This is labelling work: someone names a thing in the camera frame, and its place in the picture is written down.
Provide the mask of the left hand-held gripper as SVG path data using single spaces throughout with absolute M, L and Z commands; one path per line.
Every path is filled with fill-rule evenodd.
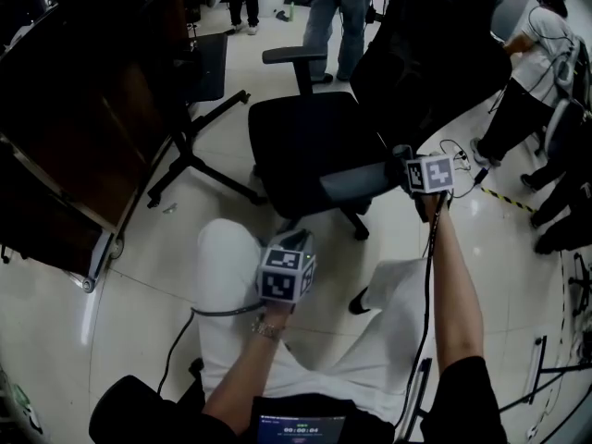
M 311 288 L 316 269 L 314 235 L 299 228 L 273 238 L 257 269 L 256 291 L 265 302 L 297 303 Z

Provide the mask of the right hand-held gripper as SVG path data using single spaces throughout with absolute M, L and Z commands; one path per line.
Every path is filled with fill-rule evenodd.
M 425 195 L 438 195 L 454 188 L 455 167 L 451 154 L 416 154 L 410 145 L 392 149 L 392 169 L 396 180 L 414 200 L 423 222 L 428 221 L 421 200 Z

